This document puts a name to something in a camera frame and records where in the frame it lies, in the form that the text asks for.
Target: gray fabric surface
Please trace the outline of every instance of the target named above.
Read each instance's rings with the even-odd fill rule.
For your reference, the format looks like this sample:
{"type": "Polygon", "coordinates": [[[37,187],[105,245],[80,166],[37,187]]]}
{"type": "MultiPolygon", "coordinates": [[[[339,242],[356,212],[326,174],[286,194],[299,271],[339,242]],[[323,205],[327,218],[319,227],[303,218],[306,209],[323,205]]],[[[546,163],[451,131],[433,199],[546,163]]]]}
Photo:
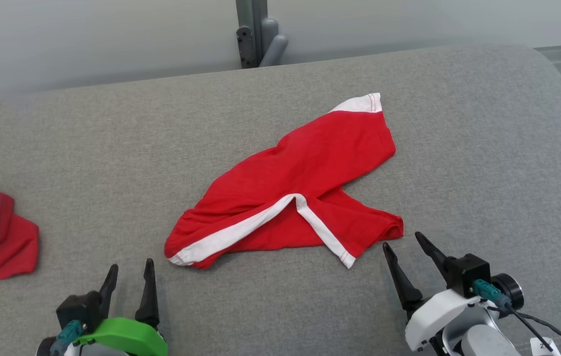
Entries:
{"type": "MultiPolygon", "coordinates": [[[[36,273],[0,281],[0,355],[33,354],[58,332],[55,307],[99,288],[112,263],[111,315],[132,317],[147,257],[172,355],[413,354],[379,246],[351,270],[325,247],[228,255],[208,271],[162,253],[213,179],[369,92],[382,93],[398,151],[346,191],[403,216],[392,246],[411,280],[427,296],[445,286],[414,240],[422,230],[513,275],[523,311],[561,329],[561,76],[534,50],[473,45],[0,103],[0,190],[41,228],[36,273]]],[[[529,354],[525,327],[500,327],[529,354]]]]}

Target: label sticker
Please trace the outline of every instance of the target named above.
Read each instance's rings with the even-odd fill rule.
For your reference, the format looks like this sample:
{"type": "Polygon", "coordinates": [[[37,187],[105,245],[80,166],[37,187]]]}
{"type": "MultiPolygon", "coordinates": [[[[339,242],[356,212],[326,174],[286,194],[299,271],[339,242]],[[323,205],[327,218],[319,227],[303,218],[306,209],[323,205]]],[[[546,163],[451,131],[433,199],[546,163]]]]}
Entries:
{"type": "Polygon", "coordinates": [[[533,352],[533,356],[561,356],[559,353],[558,348],[555,346],[555,342],[551,338],[543,338],[546,340],[549,345],[551,345],[552,351],[546,348],[540,339],[532,338],[531,339],[531,351],[533,352]]]}

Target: white trim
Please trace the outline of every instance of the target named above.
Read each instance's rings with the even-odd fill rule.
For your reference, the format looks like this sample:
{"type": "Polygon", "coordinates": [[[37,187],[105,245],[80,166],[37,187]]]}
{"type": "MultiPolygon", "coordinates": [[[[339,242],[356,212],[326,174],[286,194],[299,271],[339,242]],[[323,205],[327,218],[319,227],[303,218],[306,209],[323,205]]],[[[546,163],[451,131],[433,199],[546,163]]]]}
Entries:
{"type": "Polygon", "coordinates": [[[364,112],[364,113],[379,113],[382,111],[382,95],[378,92],[373,92],[368,95],[351,97],[344,101],[342,104],[335,106],[333,111],[353,111],[353,112],[364,112]]]}
{"type": "Polygon", "coordinates": [[[181,249],[172,256],[168,261],[179,265],[189,266],[195,262],[201,262],[211,255],[234,245],[247,235],[251,234],[256,228],[263,226],[265,223],[276,217],[280,212],[296,199],[296,209],[304,220],[311,225],[313,230],[322,239],[324,244],[340,258],[346,268],[351,268],[355,263],[353,257],[342,243],[337,240],[333,233],[326,227],[322,220],[307,205],[307,200],[302,194],[287,194],[276,201],[271,207],[251,216],[235,225],[214,232],[191,245],[181,249]]]}

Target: teal connector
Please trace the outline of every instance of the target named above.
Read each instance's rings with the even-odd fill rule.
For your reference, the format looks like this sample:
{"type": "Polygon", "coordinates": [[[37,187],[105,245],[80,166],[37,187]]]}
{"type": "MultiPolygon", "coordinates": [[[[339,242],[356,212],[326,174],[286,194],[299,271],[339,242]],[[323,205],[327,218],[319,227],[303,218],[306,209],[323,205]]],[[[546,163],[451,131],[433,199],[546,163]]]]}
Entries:
{"type": "Polygon", "coordinates": [[[50,348],[50,355],[63,356],[67,348],[84,332],[84,328],[78,320],[67,323],[63,331],[56,336],[56,341],[50,348]]]}
{"type": "Polygon", "coordinates": [[[509,308],[506,306],[508,303],[511,305],[511,299],[506,295],[502,294],[500,289],[495,288],[493,284],[483,281],[482,279],[477,279],[474,282],[474,293],[479,295],[480,298],[492,301],[500,310],[508,313],[509,308]]]}

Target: gray bracket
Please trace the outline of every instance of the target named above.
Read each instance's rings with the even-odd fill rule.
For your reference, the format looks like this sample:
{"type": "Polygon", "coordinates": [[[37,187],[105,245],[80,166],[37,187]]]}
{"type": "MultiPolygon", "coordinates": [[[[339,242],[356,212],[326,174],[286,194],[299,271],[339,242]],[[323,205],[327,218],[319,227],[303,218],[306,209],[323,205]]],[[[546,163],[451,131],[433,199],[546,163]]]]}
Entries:
{"type": "Polygon", "coordinates": [[[278,33],[278,21],[267,17],[267,0],[236,0],[236,4],[241,68],[280,64],[289,39],[278,33]]]}
{"type": "Polygon", "coordinates": [[[237,30],[237,42],[239,43],[239,55],[241,60],[241,68],[256,68],[256,51],[254,49],[254,40],[252,38],[252,30],[247,26],[243,26],[237,30]]]}

